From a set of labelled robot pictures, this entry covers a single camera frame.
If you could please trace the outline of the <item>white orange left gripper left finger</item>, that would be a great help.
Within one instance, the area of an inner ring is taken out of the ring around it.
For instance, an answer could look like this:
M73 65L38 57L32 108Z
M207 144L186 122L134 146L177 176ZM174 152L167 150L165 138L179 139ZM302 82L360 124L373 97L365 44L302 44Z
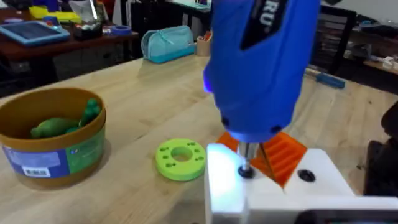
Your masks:
M283 223L284 191L264 146L249 146L249 160L228 133L207 147L207 223Z

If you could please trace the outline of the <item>white orange left gripper right finger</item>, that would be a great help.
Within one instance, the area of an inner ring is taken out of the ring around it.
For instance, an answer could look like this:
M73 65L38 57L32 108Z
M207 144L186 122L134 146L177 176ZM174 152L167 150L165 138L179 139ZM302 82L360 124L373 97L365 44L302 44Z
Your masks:
M354 197L328 154L309 149L285 133L261 144L265 173L286 193Z

